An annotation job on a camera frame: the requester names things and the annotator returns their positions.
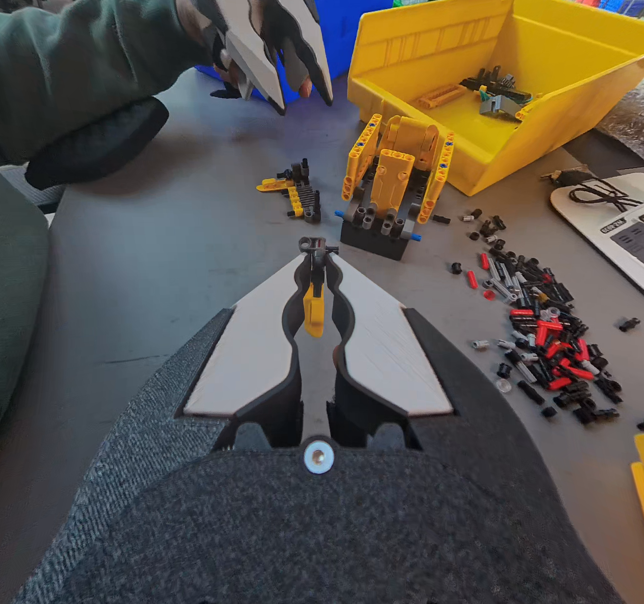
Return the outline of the white book stand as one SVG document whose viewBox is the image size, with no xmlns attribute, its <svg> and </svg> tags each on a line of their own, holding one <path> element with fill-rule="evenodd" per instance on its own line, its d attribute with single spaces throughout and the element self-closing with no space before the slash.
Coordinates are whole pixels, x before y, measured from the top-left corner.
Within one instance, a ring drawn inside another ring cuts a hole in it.
<svg viewBox="0 0 644 604">
<path fill-rule="evenodd" d="M 616 215 L 643 204 L 643 169 L 618 171 L 616 176 L 605 179 L 591 176 L 585 181 L 578 178 L 586 172 L 570 170 L 565 174 L 575 177 L 571 177 L 569 185 L 552 191 L 552 208 L 642 292 L 643 264 L 628 255 L 618 258 L 618 249 L 600 236 L 599 228 Z"/>
</svg>

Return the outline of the yellow black lego robot model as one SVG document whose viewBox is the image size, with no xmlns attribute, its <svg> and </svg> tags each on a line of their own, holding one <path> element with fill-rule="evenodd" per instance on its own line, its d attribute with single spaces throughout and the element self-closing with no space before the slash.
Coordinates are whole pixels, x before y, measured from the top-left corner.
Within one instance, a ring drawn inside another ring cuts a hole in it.
<svg viewBox="0 0 644 604">
<path fill-rule="evenodd" d="M 348 154 L 340 241 L 400 261 L 430 221 L 447 182 L 455 134 L 407 116 L 373 114 Z"/>
</svg>

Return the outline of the blue plastic bin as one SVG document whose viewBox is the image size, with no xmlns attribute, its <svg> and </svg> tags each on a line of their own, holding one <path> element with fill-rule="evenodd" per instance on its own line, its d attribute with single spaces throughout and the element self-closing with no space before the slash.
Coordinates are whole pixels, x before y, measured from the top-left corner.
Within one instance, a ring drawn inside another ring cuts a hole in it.
<svg viewBox="0 0 644 604">
<path fill-rule="evenodd" d="M 366 12 L 389 9 L 392 2 L 393 0 L 309 0 L 308 4 L 312 11 L 317 13 L 316 18 L 321 26 L 332 80 L 349 69 L 361 15 Z M 303 97 L 301 90 L 305 86 L 305 81 L 310 79 L 305 78 L 304 84 L 299 89 L 293 89 L 288 84 L 283 53 L 284 33 L 278 29 L 277 4 L 274 0 L 265 0 L 264 7 L 264 23 L 268 26 L 268 33 L 264 37 L 275 59 L 284 100 L 287 104 L 296 98 Z M 205 29 L 205 39 L 206 45 L 213 55 L 212 31 L 210 23 L 209 27 Z M 220 69 L 224 69 L 216 57 L 212 56 L 211 62 Z M 224 90 L 214 91 L 211 95 L 219 98 L 242 98 L 238 87 L 235 88 L 226 82 L 224 85 Z"/>
</svg>

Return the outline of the grey grille yellow lego assembly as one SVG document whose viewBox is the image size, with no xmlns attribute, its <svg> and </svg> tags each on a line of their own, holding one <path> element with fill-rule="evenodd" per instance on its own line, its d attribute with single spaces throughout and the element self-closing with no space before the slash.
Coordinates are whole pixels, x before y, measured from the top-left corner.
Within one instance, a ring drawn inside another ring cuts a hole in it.
<svg viewBox="0 0 644 604">
<path fill-rule="evenodd" d="M 309 224 L 321 222 L 321 202 L 319 190 L 310 182 L 310 167 L 306 157 L 300 162 L 292 163 L 290 168 L 267 178 L 256 186 L 258 192 L 278 192 L 290 203 L 286 216 L 291 219 L 302 219 Z"/>
</svg>

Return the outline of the pile of small lego pins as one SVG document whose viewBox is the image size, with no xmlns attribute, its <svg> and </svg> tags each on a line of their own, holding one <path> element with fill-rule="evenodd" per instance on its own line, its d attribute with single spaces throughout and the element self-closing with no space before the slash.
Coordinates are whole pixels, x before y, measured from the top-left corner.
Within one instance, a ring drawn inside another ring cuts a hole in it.
<svg viewBox="0 0 644 604">
<path fill-rule="evenodd" d="M 497 386 L 516 386 L 544 418 L 642 437 L 643 292 L 548 211 L 483 229 L 430 229 L 423 262 L 449 286 L 448 323 L 492 349 Z"/>
</svg>

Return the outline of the loose black yellow lego parts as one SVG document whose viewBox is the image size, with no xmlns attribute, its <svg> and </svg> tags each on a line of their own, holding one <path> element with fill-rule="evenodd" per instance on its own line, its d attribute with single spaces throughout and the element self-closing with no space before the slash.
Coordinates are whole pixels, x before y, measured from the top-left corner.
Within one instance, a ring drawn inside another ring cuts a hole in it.
<svg viewBox="0 0 644 604">
<path fill-rule="evenodd" d="M 482 67 L 476 75 L 457 84 L 441 85 L 421 94 L 412 101 L 412 105 L 421 110 L 437 110 L 472 94 L 479 101 L 480 115 L 522 121 L 529 112 L 529 106 L 542 94 L 518 89 L 515 77 L 510 73 L 503 75 L 501 70 L 500 64 L 492 69 Z"/>
</svg>

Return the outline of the yellow lego blade with connector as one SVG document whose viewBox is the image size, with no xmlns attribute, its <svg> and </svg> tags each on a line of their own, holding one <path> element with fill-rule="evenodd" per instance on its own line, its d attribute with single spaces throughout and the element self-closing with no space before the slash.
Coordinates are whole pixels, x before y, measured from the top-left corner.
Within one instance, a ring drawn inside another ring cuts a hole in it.
<svg viewBox="0 0 644 604">
<path fill-rule="evenodd" d="M 328 246 L 325 238 L 303 237 L 299 248 L 303 254 L 310 255 L 310 285 L 303 297 L 304 327 L 308 334 L 318 339 L 323 335 L 325 322 L 326 258 L 339 254 L 339 247 Z"/>
</svg>

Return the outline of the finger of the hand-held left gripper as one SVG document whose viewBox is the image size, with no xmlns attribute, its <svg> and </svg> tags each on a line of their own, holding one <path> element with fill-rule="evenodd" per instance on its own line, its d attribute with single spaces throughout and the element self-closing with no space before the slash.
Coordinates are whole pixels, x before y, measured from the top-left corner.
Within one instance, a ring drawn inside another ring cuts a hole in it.
<svg viewBox="0 0 644 604">
<path fill-rule="evenodd" d="M 306 0 L 274 0 L 278 29 L 283 31 L 283 53 L 288 84 L 299 89 L 305 78 L 327 106 L 334 101 L 326 49 L 317 13 Z"/>
<path fill-rule="evenodd" d="M 264 37 L 265 0 L 210 0 L 214 6 L 213 56 L 234 80 L 245 100 L 258 90 L 284 115 L 286 103 L 276 62 Z"/>
</svg>

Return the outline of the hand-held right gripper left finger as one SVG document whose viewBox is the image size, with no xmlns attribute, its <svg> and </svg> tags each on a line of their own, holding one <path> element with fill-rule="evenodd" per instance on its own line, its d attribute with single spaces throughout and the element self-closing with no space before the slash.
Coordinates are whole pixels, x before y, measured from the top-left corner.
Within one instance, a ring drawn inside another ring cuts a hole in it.
<svg viewBox="0 0 644 604">
<path fill-rule="evenodd" d="M 184 416 L 301 436 L 302 376 L 295 335 L 305 321 L 309 257 L 297 255 L 231 309 L 183 405 Z"/>
</svg>

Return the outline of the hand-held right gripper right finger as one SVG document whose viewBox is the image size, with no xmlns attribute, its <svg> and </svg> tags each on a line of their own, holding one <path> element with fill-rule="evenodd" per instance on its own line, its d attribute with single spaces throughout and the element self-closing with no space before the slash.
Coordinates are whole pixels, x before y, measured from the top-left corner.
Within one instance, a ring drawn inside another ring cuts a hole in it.
<svg viewBox="0 0 644 604">
<path fill-rule="evenodd" d="M 341 343 L 335 405 L 342 417 L 373 435 L 383 423 L 454 415 L 407 315 L 407 307 L 338 254 L 327 257 L 332 318 Z"/>
</svg>

